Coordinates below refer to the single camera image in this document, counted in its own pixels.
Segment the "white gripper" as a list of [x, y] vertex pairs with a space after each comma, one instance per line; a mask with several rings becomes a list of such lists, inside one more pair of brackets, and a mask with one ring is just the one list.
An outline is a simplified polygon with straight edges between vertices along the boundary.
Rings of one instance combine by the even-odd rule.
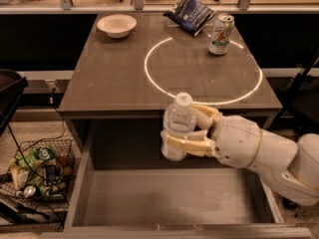
[[[163, 130], [162, 154], [166, 158], [185, 158], [191, 155], [216, 157], [234, 168], [246, 168], [257, 154], [261, 141], [261, 128], [256, 122], [241, 116], [222, 117], [213, 107], [193, 105], [196, 125], [203, 130], [177, 134]], [[214, 126], [210, 139], [208, 129]]]

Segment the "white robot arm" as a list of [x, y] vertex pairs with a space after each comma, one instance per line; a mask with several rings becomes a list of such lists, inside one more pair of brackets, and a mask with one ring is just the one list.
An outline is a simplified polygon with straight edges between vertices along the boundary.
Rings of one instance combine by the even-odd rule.
[[319, 200], [318, 135], [308, 133], [293, 141], [267, 131], [241, 116], [194, 105], [186, 111], [164, 112], [163, 155], [180, 161], [189, 153], [216, 158], [234, 168], [245, 168], [274, 192], [303, 206]]

